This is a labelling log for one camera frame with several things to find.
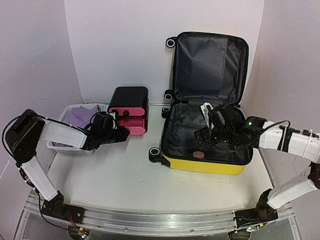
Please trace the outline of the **white perforated plastic basket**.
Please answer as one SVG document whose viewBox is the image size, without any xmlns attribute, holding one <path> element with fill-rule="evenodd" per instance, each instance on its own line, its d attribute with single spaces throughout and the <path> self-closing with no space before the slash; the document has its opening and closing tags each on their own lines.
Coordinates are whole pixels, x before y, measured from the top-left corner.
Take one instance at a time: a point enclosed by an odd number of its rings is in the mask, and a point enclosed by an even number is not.
<svg viewBox="0 0 320 240">
<path fill-rule="evenodd" d="M 101 111 L 106 111 L 108 105 L 104 104 L 104 103 L 79 103 L 79 104 L 72 104 L 67 106 L 61 116 L 59 117 L 59 121 L 60 122 L 66 122 L 67 116 L 68 114 L 71 112 L 71 110 L 73 108 L 83 108 L 83 109 L 94 109 L 95 106 L 99 106 L 99 109 Z M 79 157 L 89 157 L 92 156 L 95 152 L 95 149 L 93 150 L 83 150 L 80 148 L 75 148 L 75 147 L 71 147 L 71 146 L 62 146 L 62 145 L 58 145 L 56 143 L 53 143 L 51 141 L 47 141 L 46 142 L 46 146 L 49 149 L 55 150 L 57 153 L 65 155 L 65 156 L 79 156 Z"/>
</svg>

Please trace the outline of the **yellow Pikachu hard-shell suitcase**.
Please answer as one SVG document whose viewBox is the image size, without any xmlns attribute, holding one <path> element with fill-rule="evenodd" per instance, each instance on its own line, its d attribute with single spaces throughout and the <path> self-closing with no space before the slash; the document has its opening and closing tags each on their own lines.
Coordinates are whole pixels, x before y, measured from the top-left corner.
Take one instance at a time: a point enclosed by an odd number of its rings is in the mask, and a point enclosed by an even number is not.
<svg viewBox="0 0 320 240">
<path fill-rule="evenodd" d="M 213 107 L 229 104 L 238 118 L 245 118 L 239 104 L 247 79 L 247 42 L 232 35 L 182 32 L 165 44 L 174 48 L 172 86 L 164 93 L 171 105 L 162 109 L 160 146 L 149 150 L 149 160 L 175 170 L 240 174 L 253 158 L 251 147 L 199 147 L 194 132 L 207 126 L 200 110 L 206 102 Z M 204 159 L 193 158 L 195 151 L 203 152 Z"/>
</svg>

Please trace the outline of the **pink powder makeup compact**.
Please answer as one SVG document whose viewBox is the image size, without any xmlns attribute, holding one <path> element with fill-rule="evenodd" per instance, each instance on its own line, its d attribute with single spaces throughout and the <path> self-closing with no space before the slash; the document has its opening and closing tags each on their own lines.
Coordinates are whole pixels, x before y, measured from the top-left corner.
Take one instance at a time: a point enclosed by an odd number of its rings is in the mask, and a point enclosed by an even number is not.
<svg viewBox="0 0 320 240">
<path fill-rule="evenodd" d="M 202 151 L 194 151 L 192 153 L 192 157 L 195 159 L 204 159 L 205 158 L 205 154 Z"/>
</svg>

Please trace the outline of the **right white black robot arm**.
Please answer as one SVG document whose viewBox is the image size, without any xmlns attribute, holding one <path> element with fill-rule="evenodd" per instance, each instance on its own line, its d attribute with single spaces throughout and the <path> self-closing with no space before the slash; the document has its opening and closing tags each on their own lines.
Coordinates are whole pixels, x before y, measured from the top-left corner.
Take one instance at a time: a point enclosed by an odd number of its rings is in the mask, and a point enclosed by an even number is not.
<svg viewBox="0 0 320 240">
<path fill-rule="evenodd" d="M 285 204 L 319 190 L 319 133 L 293 128 L 288 120 L 272 122 L 256 116 L 242 122 L 213 115 L 207 120 L 208 125 L 194 133 L 200 146 L 225 143 L 237 150 L 258 149 L 276 181 L 274 188 L 260 195 L 256 206 L 235 212 L 238 229 L 272 222 Z"/>
</svg>

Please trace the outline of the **black pink drawer organizer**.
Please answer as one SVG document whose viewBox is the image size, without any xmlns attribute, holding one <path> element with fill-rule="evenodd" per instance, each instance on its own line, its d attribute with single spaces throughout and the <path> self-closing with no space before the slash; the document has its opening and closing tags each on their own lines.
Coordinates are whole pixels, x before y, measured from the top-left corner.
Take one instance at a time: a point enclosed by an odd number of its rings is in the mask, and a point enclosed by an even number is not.
<svg viewBox="0 0 320 240">
<path fill-rule="evenodd" d="M 119 86 L 107 108 L 115 113 L 116 123 L 129 130 L 132 136 L 142 136 L 148 130 L 149 90 L 145 86 Z"/>
</svg>

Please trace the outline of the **purple garment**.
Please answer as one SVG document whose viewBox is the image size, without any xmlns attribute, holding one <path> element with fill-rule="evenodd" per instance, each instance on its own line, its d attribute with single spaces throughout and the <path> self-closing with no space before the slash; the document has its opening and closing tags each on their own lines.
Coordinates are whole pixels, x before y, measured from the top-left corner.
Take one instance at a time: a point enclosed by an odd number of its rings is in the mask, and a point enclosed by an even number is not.
<svg viewBox="0 0 320 240">
<path fill-rule="evenodd" d="M 72 107 L 67 110 L 64 118 L 60 121 L 84 129 L 91 122 L 92 116 L 100 111 L 101 107 L 98 104 L 93 108 L 85 108 L 84 106 Z"/>
</svg>

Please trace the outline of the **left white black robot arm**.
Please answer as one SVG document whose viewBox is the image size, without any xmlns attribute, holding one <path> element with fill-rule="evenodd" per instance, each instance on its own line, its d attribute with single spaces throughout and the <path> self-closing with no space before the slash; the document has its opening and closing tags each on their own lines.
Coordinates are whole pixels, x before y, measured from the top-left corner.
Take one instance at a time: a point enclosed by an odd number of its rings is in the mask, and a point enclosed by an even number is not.
<svg viewBox="0 0 320 240">
<path fill-rule="evenodd" d="M 125 142 L 130 131 L 117 125 L 116 120 L 116 113 L 101 111 L 81 128 L 27 109 L 5 126 L 1 136 L 3 147 L 15 160 L 23 180 L 44 199 L 39 210 L 42 215 L 80 224 L 85 209 L 65 203 L 64 195 L 57 190 L 38 160 L 38 143 L 48 141 L 92 151 L 101 145 Z"/>
</svg>

